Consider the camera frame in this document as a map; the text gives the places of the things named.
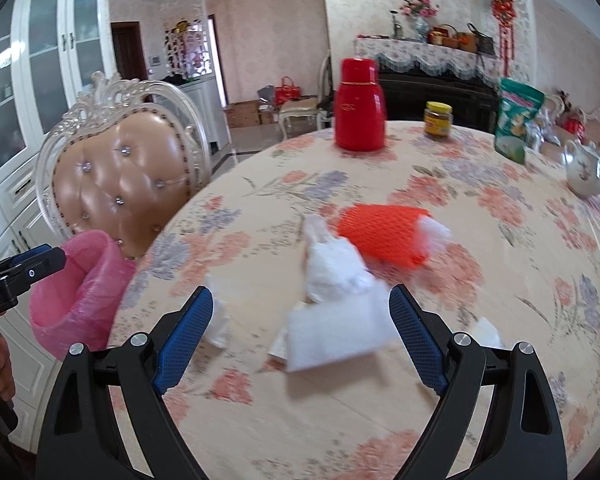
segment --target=green snack bag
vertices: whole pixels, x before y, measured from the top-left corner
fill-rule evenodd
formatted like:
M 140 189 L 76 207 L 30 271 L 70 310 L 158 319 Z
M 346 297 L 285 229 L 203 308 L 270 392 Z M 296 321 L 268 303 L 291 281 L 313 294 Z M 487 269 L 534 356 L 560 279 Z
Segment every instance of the green snack bag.
M 526 124 L 544 102 L 544 94 L 512 79 L 500 83 L 500 113 L 496 126 L 496 151 L 519 164 L 525 163 Z

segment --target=round table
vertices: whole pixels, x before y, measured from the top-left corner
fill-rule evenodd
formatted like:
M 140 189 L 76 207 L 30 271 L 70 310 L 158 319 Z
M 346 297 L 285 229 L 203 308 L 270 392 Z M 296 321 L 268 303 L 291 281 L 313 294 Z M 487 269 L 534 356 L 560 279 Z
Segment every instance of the round table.
M 228 349 L 202 343 L 164 397 L 206 473 L 392 479 L 424 429 L 438 398 L 401 345 L 295 374 L 267 357 L 286 314 L 305 299 L 304 216 L 318 213 L 334 227 L 354 203 L 422 206 L 451 229 L 445 253 L 419 272 L 368 266 L 390 285 L 405 283 L 453 332 L 484 316 L 508 348 L 534 345 L 573 478 L 600 445 L 600 197 L 578 199 L 564 169 L 541 155 L 519 166 L 493 151 L 488 134 L 455 127 L 452 140 L 435 142 L 417 122 L 389 122 L 380 152 L 343 152 L 322 130 L 255 155 L 197 194 L 139 263 L 112 344 L 179 310 L 207 274 L 232 319 Z M 470 463 L 488 394 L 452 472 Z

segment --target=flower vase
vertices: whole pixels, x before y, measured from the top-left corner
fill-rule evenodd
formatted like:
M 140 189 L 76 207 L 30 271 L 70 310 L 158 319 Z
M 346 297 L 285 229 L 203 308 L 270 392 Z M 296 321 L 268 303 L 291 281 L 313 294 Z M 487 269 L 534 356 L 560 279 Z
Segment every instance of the flower vase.
M 421 43 L 427 43 L 427 35 L 431 30 L 431 26 L 422 16 L 416 16 L 413 20 L 413 30 L 416 31 L 418 39 Z

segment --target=white teapot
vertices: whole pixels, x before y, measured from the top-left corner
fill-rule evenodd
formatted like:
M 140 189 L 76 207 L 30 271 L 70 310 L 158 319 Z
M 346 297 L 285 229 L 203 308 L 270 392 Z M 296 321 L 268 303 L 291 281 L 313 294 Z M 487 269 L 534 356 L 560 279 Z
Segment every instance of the white teapot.
M 568 140 L 564 145 L 567 163 L 567 184 L 581 198 L 600 194 L 600 149 L 595 143 L 587 146 Z

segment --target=pink trash bin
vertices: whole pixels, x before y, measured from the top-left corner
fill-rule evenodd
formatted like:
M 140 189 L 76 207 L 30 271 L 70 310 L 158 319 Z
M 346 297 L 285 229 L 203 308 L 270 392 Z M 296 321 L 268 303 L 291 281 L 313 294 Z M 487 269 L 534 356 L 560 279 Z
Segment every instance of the pink trash bin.
M 107 347 L 113 319 L 136 270 L 104 231 L 85 231 L 62 246 L 63 270 L 37 283 L 29 315 L 38 342 L 63 360 L 80 342 L 89 350 Z

